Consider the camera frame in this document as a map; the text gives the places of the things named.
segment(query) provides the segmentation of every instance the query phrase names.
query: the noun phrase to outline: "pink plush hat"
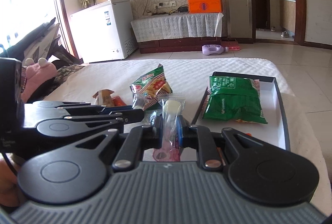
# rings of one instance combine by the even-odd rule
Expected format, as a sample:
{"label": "pink plush hat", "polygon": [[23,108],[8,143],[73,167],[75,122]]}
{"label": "pink plush hat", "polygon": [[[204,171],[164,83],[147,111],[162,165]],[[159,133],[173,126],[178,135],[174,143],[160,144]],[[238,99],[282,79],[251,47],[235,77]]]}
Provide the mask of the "pink plush hat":
{"label": "pink plush hat", "polygon": [[40,58],[38,63],[34,63],[32,58],[25,61],[28,66],[26,70],[27,83],[21,94],[24,103],[27,103],[31,95],[47,80],[57,76],[56,67],[45,58]]}

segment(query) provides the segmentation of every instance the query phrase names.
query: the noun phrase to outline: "tile floor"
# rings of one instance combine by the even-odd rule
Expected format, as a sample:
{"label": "tile floor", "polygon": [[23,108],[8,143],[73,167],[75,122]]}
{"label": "tile floor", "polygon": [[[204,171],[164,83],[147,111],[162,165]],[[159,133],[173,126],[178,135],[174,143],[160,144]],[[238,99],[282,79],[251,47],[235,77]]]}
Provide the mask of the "tile floor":
{"label": "tile floor", "polygon": [[290,40],[294,41],[293,37],[284,38],[281,36],[282,31],[272,32],[268,29],[256,29],[256,39],[269,39],[269,40]]}
{"label": "tile floor", "polygon": [[213,56],[205,56],[201,52],[140,54],[136,51],[128,60],[242,57],[272,61],[299,98],[320,142],[332,180],[332,50],[270,43],[240,46],[240,51]]}

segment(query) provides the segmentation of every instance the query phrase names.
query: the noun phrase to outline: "green and red snack bag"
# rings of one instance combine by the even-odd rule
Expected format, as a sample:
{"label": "green and red snack bag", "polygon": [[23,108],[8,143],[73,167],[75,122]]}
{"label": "green and red snack bag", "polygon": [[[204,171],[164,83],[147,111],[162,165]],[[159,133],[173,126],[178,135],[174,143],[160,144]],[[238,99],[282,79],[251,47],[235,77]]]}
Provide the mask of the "green and red snack bag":
{"label": "green and red snack bag", "polygon": [[134,106],[135,102],[143,101],[140,104],[143,110],[158,105],[159,95],[172,93],[161,64],[156,69],[139,77],[132,83],[130,89],[134,93]]}
{"label": "green and red snack bag", "polygon": [[267,124],[260,104],[259,80],[210,76],[202,118]]}

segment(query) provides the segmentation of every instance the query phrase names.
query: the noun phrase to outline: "shoe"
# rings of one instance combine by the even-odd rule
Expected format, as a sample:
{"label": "shoe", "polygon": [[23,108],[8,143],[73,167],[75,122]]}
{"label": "shoe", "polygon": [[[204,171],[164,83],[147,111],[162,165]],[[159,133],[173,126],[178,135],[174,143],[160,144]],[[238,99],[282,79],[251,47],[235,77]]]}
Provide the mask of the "shoe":
{"label": "shoe", "polygon": [[287,31],[284,31],[282,34],[281,34],[282,37],[284,38],[287,38],[289,37],[289,34],[287,33]]}

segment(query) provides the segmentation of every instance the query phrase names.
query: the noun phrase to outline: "metal pin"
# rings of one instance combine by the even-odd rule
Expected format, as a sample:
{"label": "metal pin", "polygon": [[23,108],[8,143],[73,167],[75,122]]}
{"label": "metal pin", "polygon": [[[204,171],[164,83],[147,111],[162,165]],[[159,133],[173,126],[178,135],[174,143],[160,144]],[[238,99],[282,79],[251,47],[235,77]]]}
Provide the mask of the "metal pin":
{"label": "metal pin", "polygon": [[205,162],[205,167],[207,168],[219,168],[221,166],[221,161],[216,159],[210,159]]}
{"label": "metal pin", "polygon": [[114,163],[114,166],[117,168],[128,168],[131,165],[131,162],[127,159],[120,159]]}

